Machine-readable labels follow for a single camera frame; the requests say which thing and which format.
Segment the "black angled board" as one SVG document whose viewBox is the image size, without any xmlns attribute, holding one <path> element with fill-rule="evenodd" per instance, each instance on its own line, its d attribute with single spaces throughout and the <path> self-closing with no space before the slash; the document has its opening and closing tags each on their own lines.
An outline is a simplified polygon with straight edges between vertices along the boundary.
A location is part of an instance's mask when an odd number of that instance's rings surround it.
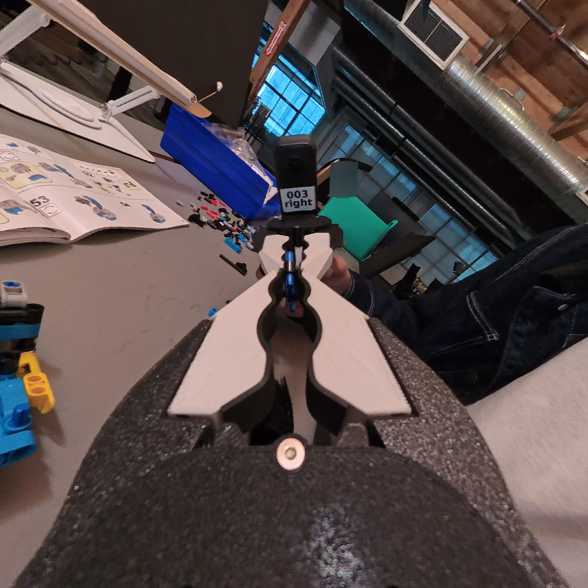
<svg viewBox="0 0 588 588">
<path fill-rule="evenodd" d="M 401 261 L 412 258 L 436 240 L 435 236 L 408 233 L 359 263 L 359 274 L 366 279 L 381 274 Z"/>
</svg>

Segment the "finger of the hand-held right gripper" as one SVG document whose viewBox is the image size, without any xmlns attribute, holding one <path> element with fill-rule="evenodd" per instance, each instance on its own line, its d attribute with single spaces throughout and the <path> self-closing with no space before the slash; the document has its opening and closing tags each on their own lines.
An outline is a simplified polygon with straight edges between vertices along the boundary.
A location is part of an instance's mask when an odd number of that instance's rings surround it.
<svg viewBox="0 0 588 588">
<path fill-rule="evenodd" d="M 330 269 L 333 261 L 333 249 L 329 234 L 308 234 L 305 236 L 307 247 L 304 250 L 303 276 L 322 278 Z"/>
<path fill-rule="evenodd" d="M 257 252 L 259 254 L 258 276 L 280 271 L 284 267 L 284 245 L 289 238 L 286 235 L 267 234 L 257 237 Z"/>
</svg>

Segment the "blue yellow brick assembly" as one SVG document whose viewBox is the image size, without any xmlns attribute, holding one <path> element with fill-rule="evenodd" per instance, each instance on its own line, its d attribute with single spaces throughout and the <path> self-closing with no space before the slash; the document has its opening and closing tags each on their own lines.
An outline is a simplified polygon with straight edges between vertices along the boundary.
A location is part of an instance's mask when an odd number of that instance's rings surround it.
<svg viewBox="0 0 588 588">
<path fill-rule="evenodd" d="M 1 467 L 36 449 L 32 410 L 46 414 L 55 397 L 36 356 L 45 307 L 28 299 L 20 281 L 1 281 Z"/>
</svg>

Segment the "green flat panel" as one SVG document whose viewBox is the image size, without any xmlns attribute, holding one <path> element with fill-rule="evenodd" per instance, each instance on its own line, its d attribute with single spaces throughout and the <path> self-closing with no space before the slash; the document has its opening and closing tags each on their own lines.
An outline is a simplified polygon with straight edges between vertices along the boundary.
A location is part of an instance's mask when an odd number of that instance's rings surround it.
<svg viewBox="0 0 588 588">
<path fill-rule="evenodd" d="M 343 231 L 343 247 L 358 261 L 365 261 L 384 236 L 398 224 L 398 219 L 386 224 L 359 198 L 330 198 L 319 211 Z"/>
</svg>

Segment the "short black ridged beam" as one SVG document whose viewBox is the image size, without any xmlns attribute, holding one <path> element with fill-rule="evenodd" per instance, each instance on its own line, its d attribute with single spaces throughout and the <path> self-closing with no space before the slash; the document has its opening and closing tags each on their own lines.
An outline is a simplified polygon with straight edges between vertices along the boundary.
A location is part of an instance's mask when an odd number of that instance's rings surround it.
<svg viewBox="0 0 588 588">
<path fill-rule="evenodd" d="M 286 251 L 283 264 L 284 271 L 284 295 L 288 312 L 294 315 L 297 311 L 298 291 L 296 283 L 296 254 L 295 251 Z"/>
</svg>

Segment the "pile of small brick parts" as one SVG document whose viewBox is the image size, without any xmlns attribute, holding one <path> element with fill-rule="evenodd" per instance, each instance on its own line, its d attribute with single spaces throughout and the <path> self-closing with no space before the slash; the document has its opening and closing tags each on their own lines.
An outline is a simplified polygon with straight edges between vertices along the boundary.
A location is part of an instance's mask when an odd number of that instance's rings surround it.
<svg viewBox="0 0 588 588">
<path fill-rule="evenodd" d="M 200 190 L 192 196 L 177 199 L 174 206 L 188 221 L 189 226 L 195 229 L 197 250 L 202 254 L 225 254 L 232 251 L 224 243 L 227 237 L 239 243 L 242 247 L 240 254 L 254 251 L 253 237 L 256 229 L 213 192 Z"/>
</svg>

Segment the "clear parts bag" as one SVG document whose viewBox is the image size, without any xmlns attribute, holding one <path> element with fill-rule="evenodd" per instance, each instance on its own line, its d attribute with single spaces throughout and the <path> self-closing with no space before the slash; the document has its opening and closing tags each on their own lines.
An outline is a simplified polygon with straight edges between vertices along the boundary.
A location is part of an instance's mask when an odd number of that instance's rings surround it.
<svg viewBox="0 0 588 588">
<path fill-rule="evenodd" d="M 243 160 L 255 173 L 257 173 L 267 184 L 263 204 L 268 202 L 277 194 L 275 181 L 270 178 L 268 171 L 259 162 L 254 150 L 246 140 L 245 128 L 232 129 L 223 123 L 210 123 L 209 131 L 228 147 L 237 157 Z"/>
</svg>

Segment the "large window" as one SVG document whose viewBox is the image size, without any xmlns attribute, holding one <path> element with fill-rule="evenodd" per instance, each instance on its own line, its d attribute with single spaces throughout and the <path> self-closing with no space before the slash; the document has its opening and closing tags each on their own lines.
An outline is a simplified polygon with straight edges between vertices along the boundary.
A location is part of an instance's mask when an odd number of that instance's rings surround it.
<svg viewBox="0 0 588 588">
<path fill-rule="evenodd" d="M 319 88 L 281 59 L 272 66 L 257 97 L 270 111 L 263 128 L 277 137 L 312 134 L 326 112 Z"/>
</svg>

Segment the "dark denim jacket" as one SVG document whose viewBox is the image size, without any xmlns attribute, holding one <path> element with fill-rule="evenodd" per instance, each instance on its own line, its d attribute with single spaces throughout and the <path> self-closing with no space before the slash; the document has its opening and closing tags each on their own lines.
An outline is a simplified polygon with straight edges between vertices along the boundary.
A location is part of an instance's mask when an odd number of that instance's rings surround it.
<svg viewBox="0 0 588 588">
<path fill-rule="evenodd" d="M 466 405 L 587 337 L 587 224 L 549 231 L 414 302 L 406 344 Z"/>
</svg>

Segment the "person's right forearm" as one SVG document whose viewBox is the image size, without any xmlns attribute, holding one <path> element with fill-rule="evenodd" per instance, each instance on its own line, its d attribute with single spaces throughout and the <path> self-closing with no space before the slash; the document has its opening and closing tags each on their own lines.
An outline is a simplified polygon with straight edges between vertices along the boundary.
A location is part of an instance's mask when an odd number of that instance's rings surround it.
<svg viewBox="0 0 588 588">
<path fill-rule="evenodd" d="M 349 286 L 342 296 L 369 318 L 379 320 L 411 349 L 420 346 L 422 332 L 429 322 L 422 303 L 396 300 L 354 271 L 350 271 Z"/>
</svg>

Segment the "open instruction booklet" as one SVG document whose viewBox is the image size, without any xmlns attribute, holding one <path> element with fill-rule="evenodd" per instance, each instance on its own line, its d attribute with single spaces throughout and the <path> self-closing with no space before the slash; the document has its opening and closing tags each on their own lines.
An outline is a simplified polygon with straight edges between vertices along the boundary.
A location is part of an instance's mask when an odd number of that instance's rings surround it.
<svg viewBox="0 0 588 588">
<path fill-rule="evenodd" d="M 107 229 L 187 225 L 120 168 L 1 135 L 1 246 L 72 243 Z"/>
</svg>

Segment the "person's right hand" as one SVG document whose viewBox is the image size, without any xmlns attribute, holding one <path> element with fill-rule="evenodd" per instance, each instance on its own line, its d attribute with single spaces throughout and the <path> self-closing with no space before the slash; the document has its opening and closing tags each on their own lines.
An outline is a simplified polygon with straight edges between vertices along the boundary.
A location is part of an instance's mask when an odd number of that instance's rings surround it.
<svg viewBox="0 0 588 588">
<path fill-rule="evenodd" d="M 321 282 L 343 296 L 352 284 L 352 276 L 344 258 L 333 255 L 332 263 L 321 278 Z"/>
</svg>

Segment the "duct vent grille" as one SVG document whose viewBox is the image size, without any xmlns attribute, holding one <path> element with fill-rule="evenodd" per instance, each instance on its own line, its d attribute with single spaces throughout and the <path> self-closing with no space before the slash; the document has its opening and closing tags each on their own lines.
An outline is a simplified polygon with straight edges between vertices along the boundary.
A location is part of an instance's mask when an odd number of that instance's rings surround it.
<svg viewBox="0 0 588 588">
<path fill-rule="evenodd" d="M 415 1 L 403 15 L 399 29 L 441 70 L 454 61 L 469 35 L 432 1 Z"/>
</svg>

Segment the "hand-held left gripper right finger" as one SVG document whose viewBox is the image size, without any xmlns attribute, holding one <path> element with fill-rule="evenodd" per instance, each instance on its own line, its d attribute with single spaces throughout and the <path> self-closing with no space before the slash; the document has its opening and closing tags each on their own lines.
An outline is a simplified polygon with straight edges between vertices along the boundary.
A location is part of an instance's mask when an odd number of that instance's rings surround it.
<svg viewBox="0 0 588 588">
<path fill-rule="evenodd" d="M 307 271 L 304 302 L 316 322 L 307 367 L 306 403 L 313 417 L 391 417 L 412 407 L 368 317 Z"/>
</svg>

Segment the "grey desk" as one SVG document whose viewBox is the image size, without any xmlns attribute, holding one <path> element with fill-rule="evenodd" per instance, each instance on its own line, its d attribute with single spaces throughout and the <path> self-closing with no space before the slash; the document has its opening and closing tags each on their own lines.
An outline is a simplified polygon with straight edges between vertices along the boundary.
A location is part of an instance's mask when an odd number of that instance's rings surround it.
<svg viewBox="0 0 588 588">
<path fill-rule="evenodd" d="M 128 390 L 211 307 L 255 281 L 197 250 L 192 227 L 93 234 L 72 245 L 1 248 L 1 278 L 22 281 L 45 306 L 37 352 L 55 409 L 33 413 L 38 449 L 1 469 L 1 587 L 10 587 L 50 530 L 108 416 Z"/>
</svg>

